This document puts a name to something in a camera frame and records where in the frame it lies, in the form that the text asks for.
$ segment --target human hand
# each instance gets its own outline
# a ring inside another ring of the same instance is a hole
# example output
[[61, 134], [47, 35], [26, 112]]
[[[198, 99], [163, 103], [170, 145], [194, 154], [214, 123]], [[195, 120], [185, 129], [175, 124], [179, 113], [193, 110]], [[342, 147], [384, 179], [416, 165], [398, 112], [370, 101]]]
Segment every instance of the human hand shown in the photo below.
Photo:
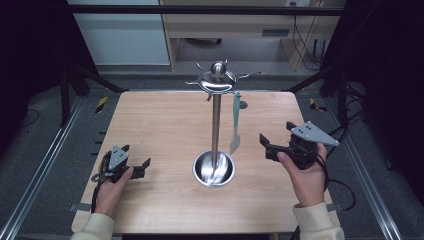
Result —
[[[325, 161], [327, 149], [322, 143], [317, 143], [317, 148], [318, 154]], [[300, 207], [310, 207], [324, 202], [325, 174], [317, 162], [306, 170], [300, 170], [287, 154], [279, 152], [277, 156], [290, 175]]]
[[110, 180], [105, 180], [105, 182], [102, 183], [97, 195], [95, 213], [101, 213], [112, 219], [114, 218], [115, 209], [121, 198], [122, 191], [127, 182], [131, 179], [133, 172], [134, 168], [130, 167], [124, 172], [118, 182], [112, 183]]

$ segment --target white cabinet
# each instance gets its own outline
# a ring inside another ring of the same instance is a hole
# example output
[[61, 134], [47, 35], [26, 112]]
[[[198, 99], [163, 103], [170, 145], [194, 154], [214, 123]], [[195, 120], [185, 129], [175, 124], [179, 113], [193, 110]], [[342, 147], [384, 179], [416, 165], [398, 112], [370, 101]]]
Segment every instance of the white cabinet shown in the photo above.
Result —
[[[158, 5], [157, 0], [68, 0], [69, 4]], [[169, 65], [159, 14], [74, 14], [96, 65]]]

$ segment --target black cable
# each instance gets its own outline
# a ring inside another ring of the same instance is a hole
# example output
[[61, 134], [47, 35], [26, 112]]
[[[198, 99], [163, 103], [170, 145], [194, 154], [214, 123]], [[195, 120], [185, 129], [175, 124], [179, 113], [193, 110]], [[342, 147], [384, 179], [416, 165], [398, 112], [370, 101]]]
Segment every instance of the black cable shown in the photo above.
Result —
[[355, 192], [353, 192], [353, 190], [344, 182], [336, 180], [336, 179], [329, 179], [329, 182], [334, 182], [334, 183], [338, 183], [340, 185], [342, 185], [343, 187], [347, 188], [347, 190], [349, 190], [350, 194], [352, 195], [352, 203], [349, 205], [349, 207], [343, 207], [342, 211], [349, 211], [352, 210], [355, 205], [356, 205], [356, 195]]
[[27, 124], [25, 124], [25, 125], [20, 126], [20, 128], [28, 127], [28, 126], [30, 126], [31, 124], [35, 123], [35, 122], [38, 120], [38, 118], [40, 118], [40, 112], [38, 112], [38, 111], [37, 111], [37, 110], [35, 110], [35, 109], [28, 109], [28, 112], [30, 112], [30, 111], [35, 112], [35, 113], [37, 114], [37, 116], [36, 116], [36, 117], [35, 117], [35, 119], [34, 119], [34, 120], [32, 120], [31, 122], [29, 122], [29, 123], [27, 123]]
[[[293, 5], [291, 4], [290, 6], [292, 6], [292, 7], [296, 7], [296, 3], [293, 3]], [[317, 16], [314, 16], [314, 18], [312, 19], [312, 23], [315, 21], [316, 17], [317, 17]], [[293, 19], [294, 19], [294, 27], [293, 27], [293, 31], [294, 31], [294, 32], [293, 32], [293, 45], [295, 46], [297, 53], [299, 54], [300, 58], [302, 59], [303, 64], [305, 65], [305, 67], [306, 67], [307, 69], [309, 69], [309, 70], [320, 70], [320, 69], [310, 69], [310, 68], [308, 68], [308, 67], [306, 66], [305, 61], [304, 61], [304, 59], [303, 59], [302, 55], [300, 54], [299, 50], [297, 49], [297, 46], [296, 46], [296, 44], [295, 44], [295, 42], [294, 42], [294, 34], [295, 34], [296, 32], [297, 32], [297, 34], [299, 35], [299, 38], [300, 38], [300, 40], [302, 41], [302, 44], [303, 44], [303, 46], [305, 47], [306, 53], [308, 54], [308, 56], [309, 56], [309, 58], [311, 59], [311, 61], [312, 61], [315, 65], [319, 66], [320, 68], [321, 68], [321, 65], [322, 65], [322, 64], [317, 63], [317, 62], [316, 62], [316, 60], [315, 60], [314, 58], [312, 58], [312, 57], [311, 57], [311, 54], [310, 54], [310, 53], [309, 53], [309, 51], [308, 51], [308, 47], [306, 46], [306, 43], [305, 43], [305, 41], [303, 40], [302, 35], [300, 35], [300, 31], [299, 31], [299, 29], [297, 28], [296, 15], [293, 15]], [[311, 30], [312, 30], [312, 26], [309, 28], [308, 35], [311, 33]]]
[[305, 66], [305, 68], [306, 68], [306, 69], [308, 69], [308, 70], [312, 70], [312, 71], [319, 71], [320, 69], [316, 69], [316, 68], [309, 68], [309, 67], [306, 65], [305, 60], [304, 60], [304, 59], [303, 59], [303, 57], [302, 57], [302, 54], [300, 53], [299, 49], [298, 49], [298, 48], [297, 48], [297, 46], [296, 46], [296, 42], [294, 41], [294, 35], [295, 35], [295, 33], [296, 33], [296, 29], [297, 29], [297, 24], [296, 24], [296, 15], [294, 15], [294, 16], [293, 16], [293, 18], [294, 18], [294, 26], [293, 26], [293, 30], [294, 30], [294, 32], [293, 32], [292, 42], [293, 42], [294, 48], [296, 49], [296, 52], [299, 54], [299, 57], [300, 57], [300, 59], [302, 60], [302, 63], [303, 63], [303, 65]]

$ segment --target wooden table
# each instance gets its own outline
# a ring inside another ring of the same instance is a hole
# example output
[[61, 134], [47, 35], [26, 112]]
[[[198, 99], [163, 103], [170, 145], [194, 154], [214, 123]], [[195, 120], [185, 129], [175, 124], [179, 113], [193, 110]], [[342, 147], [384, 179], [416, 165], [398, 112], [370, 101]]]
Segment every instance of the wooden table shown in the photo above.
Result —
[[[263, 133], [287, 146], [286, 121], [304, 121], [296, 98], [284, 92], [241, 92], [248, 107], [240, 110], [240, 146], [232, 158], [233, 180], [207, 188], [192, 173], [194, 159], [212, 145], [212, 101], [204, 92], [125, 92], [122, 94], [99, 157], [113, 145], [130, 145], [128, 165], [151, 157], [144, 179], [126, 186], [116, 214], [116, 233], [274, 233], [292, 232], [298, 201], [290, 178], [277, 162], [265, 159]], [[222, 96], [219, 149], [229, 153], [233, 135], [233, 94]], [[91, 203], [95, 183], [88, 180], [81, 202]], [[326, 200], [331, 201], [326, 193]], [[73, 231], [88, 212], [78, 211]]]

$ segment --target sleeve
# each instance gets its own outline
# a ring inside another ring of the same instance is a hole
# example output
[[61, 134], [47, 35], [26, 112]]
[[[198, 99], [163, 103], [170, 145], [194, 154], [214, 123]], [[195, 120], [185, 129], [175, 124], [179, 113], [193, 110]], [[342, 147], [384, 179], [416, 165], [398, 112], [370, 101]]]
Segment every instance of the sleeve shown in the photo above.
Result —
[[87, 223], [81, 232], [72, 235], [71, 240], [106, 240], [112, 239], [115, 222], [112, 218], [93, 213], [88, 218]]
[[344, 239], [343, 229], [331, 221], [327, 211], [327, 203], [323, 202], [311, 207], [293, 208], [299, 223], [300, 239]]

